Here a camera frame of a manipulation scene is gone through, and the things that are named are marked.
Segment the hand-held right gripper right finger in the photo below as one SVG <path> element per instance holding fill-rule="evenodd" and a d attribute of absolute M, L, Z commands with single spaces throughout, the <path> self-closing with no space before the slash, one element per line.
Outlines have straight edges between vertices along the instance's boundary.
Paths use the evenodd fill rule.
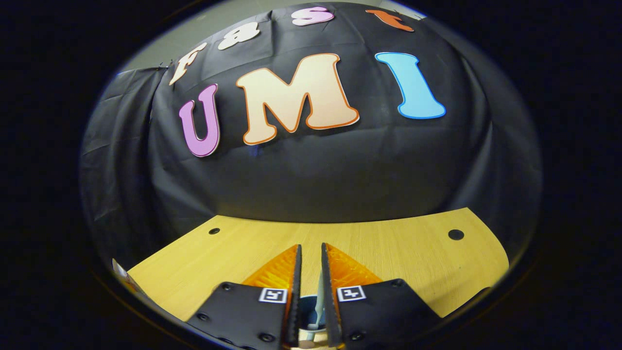
<path fill-rule="evenodd" d="M 404 350 L 441 317 L 403 279 L 382 280 L 323 243 L 322 287 L 328 345 L 340 350 Z"/>

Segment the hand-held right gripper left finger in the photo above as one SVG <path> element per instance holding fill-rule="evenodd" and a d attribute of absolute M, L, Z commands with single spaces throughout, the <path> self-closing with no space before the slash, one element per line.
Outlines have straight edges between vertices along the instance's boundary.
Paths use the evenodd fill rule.
<path fill-rule="evenodd" d="M 243 350 L 296 348 L 301 268 L 302 247 L 293 245 L 242 283 L 218 284 L 188 324 Z"/>

